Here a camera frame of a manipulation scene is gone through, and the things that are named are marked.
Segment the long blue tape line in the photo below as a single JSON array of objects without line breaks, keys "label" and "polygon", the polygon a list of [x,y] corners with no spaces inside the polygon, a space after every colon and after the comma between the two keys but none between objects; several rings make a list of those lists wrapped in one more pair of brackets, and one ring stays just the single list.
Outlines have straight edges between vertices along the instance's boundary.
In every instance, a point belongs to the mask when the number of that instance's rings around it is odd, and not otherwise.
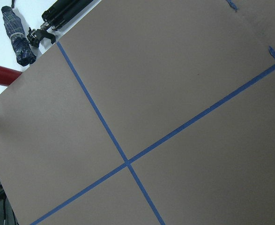
[{"label": "long blue tape line", "polygon": [[145,197],[148,205],[150,206],[151,210],[153,211],[153,213],[154,213],[155,217],[157,218],[159,224],[165,225],[165,222],[164,222],[163,218],[161,217],[160,213],[158,212],[158,210],[157,210],[155,204],[153,203],[152,199],[148,195],[143,183],[141,182],[140,178],[138,177],[137,173],[135,172],[134,168],[132,167],[131,163],[129,162],[129,159],[127,158],[126,154],[122,150],[122,148],[121,148],[120,144],[118,143],[117,139],[115,138],[113,132],[111,131],[111,129],[109,128],[107,122],[105,121],[104,117],[102,116],[100,110],[98,109],[96,103],[94,102],[94,100],[93,100],[92,96],[90,95],[88,89],[86,88],[85,84],[83,83],[81,77],[77,73],[75,67],[73,66],[73,64],[72,64],[70,58],[68,57],[66,51],[64,50],[63,46],[61,45],[60,42],[57,43],[57,46],[58,46],[60,52],[62,53],[64,59],[66,60],[69,68],[71,69],[72,73],[74,74],[76,80],[78,81],[81,89],[83,90],[84,94],[86,95],[89,103],[91,104],[92,108],[94,109],[97,117],[100,119],[100,121],[101,121],[103,127],[105,128],[108,136],[110,137],[110,139],[112,140],[112,142],[113,142],[114,146],[116,147],[118,153],[122,157],[122,159],[125,163],[125,166],[130,171],[132,177],[134,178],[135,183],[138,185],[140,191],[142,192],[143,196]]}]

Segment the crossing blue tape line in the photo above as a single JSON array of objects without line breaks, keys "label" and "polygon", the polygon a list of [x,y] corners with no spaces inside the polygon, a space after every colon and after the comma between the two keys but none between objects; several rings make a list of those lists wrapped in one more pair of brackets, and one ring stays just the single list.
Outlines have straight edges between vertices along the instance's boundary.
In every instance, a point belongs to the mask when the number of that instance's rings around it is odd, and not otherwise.
[{"label": "crossing blue tape line", "polygon": [[[212,112],[213,110],[218,108],[219,106],[223,105],[224,103],[226,103],[230,99],[234,98],[236,95],[238,95],[239,93],[241,93],[244,90],[248,89],[249,87],[251,87],[252,85],[257,83],[259,80],[263,79],[264,77],[266,77],[267,75],[269,75],[270,73],[272,73],[274,71],[275,71],[275,64],[272,65],[271,67],[269,67],[268,69],[266,69],[264,72],[257,75],[256,77],[254,77],[253,79],[251,79],[250,81],[248,81],[247,83],[243,84],[242,86],[240,86],[236,90],[234,90],[232,93],[230,93],[227,96],[225,96],[224,98],[222,98],[221,100],[219,100],[218,102],[216,102],[215,104],[210,106],[209,108],[205,109],[204,111],[202,111],[198,115],[194,116],[193,118],[188,120],[186,123],[182,124],[180,127],[178,127],[175,130],[171,131],[166,136],[162,137],[161,139],[159,139],[158,141],[156,141],[152,145],[148,146],[147,148],[145,148],[140,153],[138,153],[135,156],[133,156],[132,158],[130,158],[129,162],[132,164],[136,160],[140,159],[141,157],[143,157],[144,155],[146,155],[147,153],[149,153],[150,151],[155,149],[157,146],[159,146],[162,143],[164,143],[165,141],[169,140],[170,138],[172,138],[173,136],[175,136],[176,134],[178,134],[179,132],[181,132],[182,130],[187,128],[188,126],[190,126],[193,123],[195,123],[196,121],[200,120],[201,118],[203,118],[204,116],[206,116],[207,114],[209,114],[210,112]],[[80,192],[75,194],[74,196],[70,197],[68,200],[64,201],[63,203],[61,203],[57,207],[53,208],[51,211],[47,212],[46,214],[44,214],[43,216],[41,216],[40,218],[38,218],[37,220],[32,222],[32,224],[37,225],[37,224],[41,223],[42,221],[44,221],[49,216],[53,215],[54,213],[56,213],[57,211],[59,211],[63,207],[65,207],[68,204],[70,204],[71,202],[75,201],[76,199],[81,197],[83,194],[89,192],[91,189],[98,186],[99,184],[101,184],[102,182],[104,182],[105,180],[107,180],[111,176],[115,175],[116,173],[118,173],[119,171],[121,171],[124,168],[127,168],[125,166],[125,163],[121,164],[120,166],[118,166],[114,170],[107,173],[105,176],[101,177],[100,179],[96,180],[95,182],[93,182],[92,184],[90,184],[89,186],[87,186],[86,188],[84,188],[83,190],[81,190]]]}]

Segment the black tripod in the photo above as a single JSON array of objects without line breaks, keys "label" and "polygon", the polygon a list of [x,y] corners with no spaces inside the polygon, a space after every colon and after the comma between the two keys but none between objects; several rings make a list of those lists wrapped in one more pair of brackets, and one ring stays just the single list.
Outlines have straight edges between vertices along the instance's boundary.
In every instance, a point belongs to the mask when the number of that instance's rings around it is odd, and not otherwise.
[{"label": "black tripod", "polygon": [[40,29],[29,29],[29,33],[27,35],[29,44],[35,48],[38,48],[40,42],[44,38],[49,39],[51,43],[54,44],[56,42],[56,37],[47,30],[51,28],[53,31],[58,31],[91,2],[92,0],[56,1],[42,14],[44,23],[40,26]]}]

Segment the folded blue plaid umbrella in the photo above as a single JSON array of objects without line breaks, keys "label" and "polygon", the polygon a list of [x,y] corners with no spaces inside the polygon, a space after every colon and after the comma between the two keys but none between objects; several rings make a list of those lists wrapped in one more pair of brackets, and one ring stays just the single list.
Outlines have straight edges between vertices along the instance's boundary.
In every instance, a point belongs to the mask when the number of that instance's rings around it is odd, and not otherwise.
[{"label": "folded blue plaid umbrella", "polygon": [[10,39],[17,63],[23,67],[33,64],[36,61],[36,55],[30,48],[20,17],[9,6],[3,6],[1,12],[6,34]]}]

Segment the red cylinder bottle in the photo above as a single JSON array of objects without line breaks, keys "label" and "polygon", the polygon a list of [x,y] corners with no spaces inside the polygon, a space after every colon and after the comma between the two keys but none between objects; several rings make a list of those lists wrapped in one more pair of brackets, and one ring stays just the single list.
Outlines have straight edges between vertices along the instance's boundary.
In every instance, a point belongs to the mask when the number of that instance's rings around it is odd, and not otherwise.
[{"label": "red cylinder bottle", "polygon": [[21,74],[21,71],[0,66],[0,85],[11,85]]}]

